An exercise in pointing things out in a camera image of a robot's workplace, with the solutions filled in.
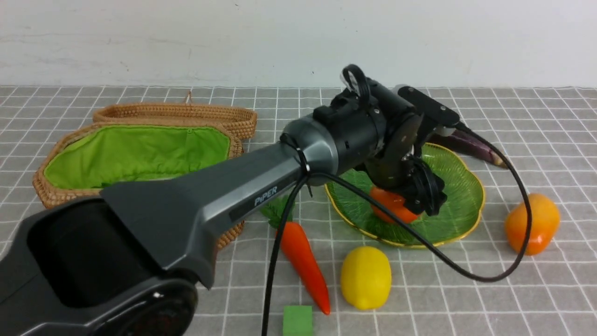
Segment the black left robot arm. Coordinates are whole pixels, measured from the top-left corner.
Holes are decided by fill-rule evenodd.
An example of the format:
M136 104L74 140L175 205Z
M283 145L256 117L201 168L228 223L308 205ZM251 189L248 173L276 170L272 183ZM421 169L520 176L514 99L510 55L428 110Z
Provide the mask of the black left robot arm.
M279 142L173 179L121 182L31 215L1 260L3 336L181 336L215 281L217 242L307 178L358 168L414 188L406 156L445 117L412 87L373 80L288 123Z

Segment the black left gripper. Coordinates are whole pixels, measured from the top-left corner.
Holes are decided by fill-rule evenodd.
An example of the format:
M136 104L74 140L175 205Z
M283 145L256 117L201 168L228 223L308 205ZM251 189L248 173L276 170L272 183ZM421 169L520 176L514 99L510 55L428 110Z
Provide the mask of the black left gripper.
M371 182L403 196L410 212L438 215L446 202L445 183L422 159L413 159L422 117L396 117L387 122L382 147L364 162Z

